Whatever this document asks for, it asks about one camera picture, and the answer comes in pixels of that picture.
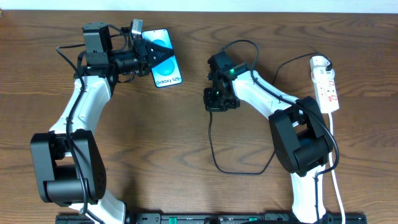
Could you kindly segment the blue Galaxy smartphone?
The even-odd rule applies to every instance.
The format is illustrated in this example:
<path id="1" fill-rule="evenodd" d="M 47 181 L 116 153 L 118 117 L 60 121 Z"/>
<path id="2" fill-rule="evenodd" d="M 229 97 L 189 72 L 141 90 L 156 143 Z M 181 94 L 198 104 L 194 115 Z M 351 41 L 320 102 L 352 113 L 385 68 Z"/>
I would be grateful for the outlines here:
<path id="1" fill-rule="evenodd" d="M 148 30 L 142 33 L 142 38 L 169 49 L 174 49 L 167 29 Z M 175 55 L 163 60 L 151 69 L 157 88 L 179 85 L 183 82 L 182 74 Z"/>

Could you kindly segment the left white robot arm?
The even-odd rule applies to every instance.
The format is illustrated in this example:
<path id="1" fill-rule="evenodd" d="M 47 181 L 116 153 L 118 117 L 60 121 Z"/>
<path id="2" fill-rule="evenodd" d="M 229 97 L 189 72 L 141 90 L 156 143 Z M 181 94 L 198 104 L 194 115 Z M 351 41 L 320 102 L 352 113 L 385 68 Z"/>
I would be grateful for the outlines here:
<path id="1" fill-rule="evenodd" d="M 72 64 L 74 90 L 59 120 L 36 133 L 30 151 L 40 198 L 77 211 L 57 223 L 134 223 L 133 214 L 107 188 L 106 168 L 95 141 L 101 113 L 121 74 L 144 76 L 175 52 L 166 29 L 142 30 L 135 19 L 118 29 L 124 45 L 114 50 L 105 22 L 82 28 L 85 49 Z"/>

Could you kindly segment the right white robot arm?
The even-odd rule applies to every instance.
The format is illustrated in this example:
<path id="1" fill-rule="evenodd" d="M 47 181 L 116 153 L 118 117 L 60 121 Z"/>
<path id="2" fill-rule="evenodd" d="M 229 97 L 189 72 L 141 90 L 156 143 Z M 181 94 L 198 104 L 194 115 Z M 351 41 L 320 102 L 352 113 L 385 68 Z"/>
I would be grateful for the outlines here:
<path id="1" fill-rule="evenodd" d="M 274 155 L 290 173 L 294 216 L 300 223 L 320 223 L 326 215 L 321 178 L 333 170 L 325 165 L 338 146 L 316 100 L 283 93 L 248 64 L 236 65 L 224 50 L 212 55 L 208 65 L 212 86 L 204 89 L 205 109 L 225 112 L 245 101 L 258 110 L 269 122 Z"/>

